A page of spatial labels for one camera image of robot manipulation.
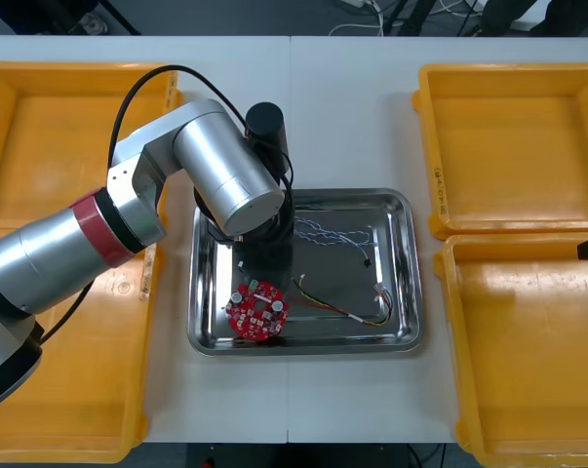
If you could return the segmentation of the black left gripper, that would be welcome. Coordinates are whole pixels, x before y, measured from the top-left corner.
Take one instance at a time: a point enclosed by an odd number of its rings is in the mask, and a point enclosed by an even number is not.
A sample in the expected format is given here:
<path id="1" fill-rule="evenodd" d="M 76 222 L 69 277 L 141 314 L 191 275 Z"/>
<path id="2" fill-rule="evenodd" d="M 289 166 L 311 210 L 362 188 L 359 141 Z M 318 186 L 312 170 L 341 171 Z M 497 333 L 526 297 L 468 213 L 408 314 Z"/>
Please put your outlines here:
<path id="1" fill-rule="evenodd" d="M 287 242 L 293 235 L 294 216 L 291 213 L 278 213 L 260 227 L 241 235 L 225 235 L 212 220 L 208 220 L 208 234 L 217 242 L 233 244 L 235 242 L 258 245 L 280 244 Z"/>

